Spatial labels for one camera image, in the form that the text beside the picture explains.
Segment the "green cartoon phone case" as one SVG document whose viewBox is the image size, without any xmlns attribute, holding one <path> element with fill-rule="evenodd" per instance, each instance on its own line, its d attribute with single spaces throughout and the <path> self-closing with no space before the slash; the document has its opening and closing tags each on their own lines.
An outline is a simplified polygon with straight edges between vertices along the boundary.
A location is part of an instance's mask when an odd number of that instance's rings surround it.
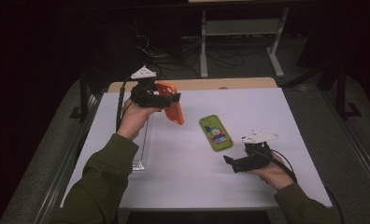
<svg viewBox="0 0 370 224">
<path fill-rule="evenodd" d="M 216 152 L 233 146 L 233 140 L 217 115 L 210 115 L 199 119 L 199 124 L 212 149 Z"/>
</svg>

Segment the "orange phone case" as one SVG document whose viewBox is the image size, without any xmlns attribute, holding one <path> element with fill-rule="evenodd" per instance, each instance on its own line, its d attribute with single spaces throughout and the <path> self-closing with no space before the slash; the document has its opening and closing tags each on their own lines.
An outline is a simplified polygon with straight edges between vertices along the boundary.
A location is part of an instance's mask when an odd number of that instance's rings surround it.
<svg viewBox="0 0 370 224">
<path fill-rule="evenodd" d="M 162 96 L 165 99 L 165 106 L 164 106 L 164 112 L 166 114 L 166 117 L 175 122 L 178 125 L 182 125 L 184 123 L 184 118 L 182 115 L 182 110 L 180 106 L 180 100 L 177 103 L 170 103 L 168 100 L 168 96 L 178 92 L 177 87 L 168 82 L 164 81 L 158 81 L 156 83 L 157 91 L 159 92 L 159 95 Z"/>
</svg>

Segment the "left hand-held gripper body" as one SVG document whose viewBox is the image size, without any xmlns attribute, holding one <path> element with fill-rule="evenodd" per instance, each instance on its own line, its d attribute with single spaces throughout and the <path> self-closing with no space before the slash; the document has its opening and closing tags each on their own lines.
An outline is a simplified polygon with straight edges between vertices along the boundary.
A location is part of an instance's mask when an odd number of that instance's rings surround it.
<svg viewBox="0 0 370 224">
<path fill-rule="evenodd" d="M 151 90 L 149 86 L 149 82 L 152 79 L 156 81 L 155 72 L 143 65 L 139 70 L 131 74 L 131 79 L 137 82 L 131 90 L 131 100 L 134 103 L 140 107 L 164 108 L 165 99 L 155 94 L 155 91 Z"/>
</svg>

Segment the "person's right hand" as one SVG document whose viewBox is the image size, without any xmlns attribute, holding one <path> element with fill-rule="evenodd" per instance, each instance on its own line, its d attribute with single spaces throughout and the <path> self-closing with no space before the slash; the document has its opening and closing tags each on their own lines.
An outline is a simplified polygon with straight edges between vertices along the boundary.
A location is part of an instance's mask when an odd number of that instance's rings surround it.
<svg viewBox="0 0 370 224">
<path fill-rule="evenodd" d="M 254 170 L 253 173 L 275 190 L 284 189 L 294 183 L 292 178 L 272 161 L 264 168 Z"/>
</svg>

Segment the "black stand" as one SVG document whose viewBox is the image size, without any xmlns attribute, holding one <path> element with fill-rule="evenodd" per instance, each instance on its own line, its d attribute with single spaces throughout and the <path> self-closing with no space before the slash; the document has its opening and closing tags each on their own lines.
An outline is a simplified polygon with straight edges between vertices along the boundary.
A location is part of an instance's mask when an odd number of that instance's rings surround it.
<svg viewBox="0 0 370 224">
<path fill-rule="evenodd" d="M 84 122 L 91 112 L 91 105 L 94 97 L 89 75 L 85 70 L 80 74 L 78 86 L 80 103 L 78 107 L 72 110 L 70 118 L 79 119 L 80 122 Z"/>
<path fill-rule="evenodd" d="M 354 103 L 346 101 L 347 76 L 344 65 L 339 65 L 339 74 L 336 81 L 336 110 L 343 120 L 350 117 L 360 117 L 362 114 Z"/>
</svg>

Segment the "white board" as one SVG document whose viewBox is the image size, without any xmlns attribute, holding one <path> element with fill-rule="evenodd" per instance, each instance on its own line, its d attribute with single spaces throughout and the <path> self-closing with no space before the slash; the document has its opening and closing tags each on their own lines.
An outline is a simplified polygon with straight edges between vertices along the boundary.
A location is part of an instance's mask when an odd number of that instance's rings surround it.
<svg viewBox="0 0 370 224">
<path fill-rule="evenodd" d="M 245 155 L 244 136 L 252 131 L 272 133 L 268 145 L 292 165 L 298 183 L 312 199 L 331 201 L 283 91 L 279 88 L 183 91 L 181 125 L 163 113 L 150 118 L 149 155 L 143 171 L 134 171 L 121 200 L 131 210 L 270 209 L 276 207 L 274 190 L 247 173 L 235 173 L 224 161 Z M 233 139 L 221 152 L 212 149 L 199 120 L 219 117 Z"/>
</svg>

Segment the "wooden table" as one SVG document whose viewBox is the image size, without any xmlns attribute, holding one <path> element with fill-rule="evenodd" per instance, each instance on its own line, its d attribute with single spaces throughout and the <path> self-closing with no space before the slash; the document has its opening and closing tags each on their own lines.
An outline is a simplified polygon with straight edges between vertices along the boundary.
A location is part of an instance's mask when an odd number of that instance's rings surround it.
<svg viewBox="0 0 370 224">
<path fill-rule="evenodd" d="M 179 91 L 276 88 L 278 86 L 271 77 L 182 79 L 168 80 L 168 83 L 174 84 Z"/>
</svg>

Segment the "white metal stand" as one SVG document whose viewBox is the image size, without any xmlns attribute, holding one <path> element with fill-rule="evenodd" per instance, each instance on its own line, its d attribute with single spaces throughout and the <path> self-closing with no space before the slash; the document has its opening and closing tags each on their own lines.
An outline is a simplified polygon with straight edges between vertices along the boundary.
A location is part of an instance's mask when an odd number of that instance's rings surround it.
<svg viewBox="0 0 370 224">
<path fill-rule="evenodd" d="M 206 38 L 220 35 L 273 35 L 273 43 L 266 48 L 269 61 L 277 77 L 284 77 L 284 72 L 278 61 L 276 51 L 287 20 L 289 8 L 282 9 L 281 16 L 274 19 L 248 19 L 248 20 L 222 20 L 210 21 L 206 12 L 202 11 L 201 23 L 201 53 L 200 74 L 201 78 L 208 77 L 206 60 Z"/>
</svg>

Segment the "metal rail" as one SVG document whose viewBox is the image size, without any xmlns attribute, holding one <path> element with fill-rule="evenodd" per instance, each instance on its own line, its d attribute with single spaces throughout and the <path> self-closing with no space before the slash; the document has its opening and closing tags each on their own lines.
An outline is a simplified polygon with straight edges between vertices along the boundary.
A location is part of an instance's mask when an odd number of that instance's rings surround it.
<svg viewBox="0 0 370 224">
<path fill-rule="evenodd" d="M 92 98 L 91 112 L 84 122 L 71 119 L 70 114 L 80 103 L 79 97 L 67 94 L 48 128 L 37 151 L 37 171 L 41 174 L 41 205 L 32 224 L 48 224 L 60 209 L 76 167 L 79 153 L 93 123 L 99 97 Z"/>
<path fill-rule="evenodd" d="M 334 97 L 328 92 L 324 92 L 322 97 L 330 107 L 330 110 L 334 113 L 335 118 L 338 120 L 348 140 L 351 142 L 355 150 L 356 158 L 370 180 L 370 154 L 368 153 L 365 144 L 356 134 L 355 129 L 349 124 L 350 118 L 360 118 L 362 113 L 354 103 L 345 103 L 342 110 L 340 110 L 336 105 Z"/>
</svg>

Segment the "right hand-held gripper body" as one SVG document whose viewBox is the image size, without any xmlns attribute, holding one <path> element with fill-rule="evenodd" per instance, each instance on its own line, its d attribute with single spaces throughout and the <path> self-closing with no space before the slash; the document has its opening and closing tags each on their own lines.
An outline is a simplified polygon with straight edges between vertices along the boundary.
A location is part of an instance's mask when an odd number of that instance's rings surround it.
<svg viewBox="0 0 370 224">
<path fill-rule="evenodd" d="M 242 138 L 244 144 L 250 144 L 250 153 L 241 159 L 236 159 L 233 169 L 235 173 L 243 173 L 255 169 L 261 169 L 267 166 L 273 159 L 272 151 L 267 142 L 278 139 L 276 133 L 267 133 L 264 131 L 252 130 L 248 135 Z"/>
</svg>

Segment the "person's left hand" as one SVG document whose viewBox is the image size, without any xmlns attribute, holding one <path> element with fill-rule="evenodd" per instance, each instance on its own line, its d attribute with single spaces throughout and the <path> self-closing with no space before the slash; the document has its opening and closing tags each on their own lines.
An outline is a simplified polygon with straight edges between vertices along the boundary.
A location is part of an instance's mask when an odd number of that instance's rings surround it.
<svg viewBox="0 0 370 224">
<path fill-rule="evenodd" d="M 161 108 L 156 107 L 140 107 L 134 104 L 131 99 L 127 99 L 123 105 L 121 125 L 117 130 L 117 134 L 127 139 L 134 140 L 149 119 L 149 116 L 155 112 L 161 111 Z"/>
</svg>

